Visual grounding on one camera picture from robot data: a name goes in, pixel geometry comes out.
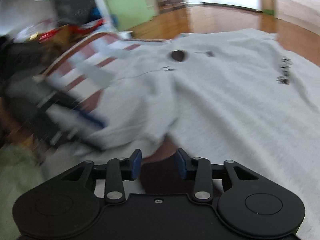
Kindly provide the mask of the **light grey sweatshirt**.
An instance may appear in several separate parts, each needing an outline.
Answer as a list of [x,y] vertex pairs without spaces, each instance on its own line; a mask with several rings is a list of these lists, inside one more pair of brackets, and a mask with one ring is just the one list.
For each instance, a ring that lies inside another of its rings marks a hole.
[[319,67],[255,29],[144,41],[104,90],[95,128],[49,115],[104,149],[69,153],[104,163],[165,137],[192,156],[233,159],[300,196],[302,239],[319,239]]

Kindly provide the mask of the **patterned pastel floor rug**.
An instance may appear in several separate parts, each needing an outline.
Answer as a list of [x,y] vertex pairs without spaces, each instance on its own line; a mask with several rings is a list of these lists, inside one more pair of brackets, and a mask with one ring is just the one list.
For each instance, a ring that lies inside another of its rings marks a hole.
[[62,54],[44,80],[80,101],[86,113],[93,113],[116,72],[127,65],[131,51],[143,44],[114,33],[93,33]]

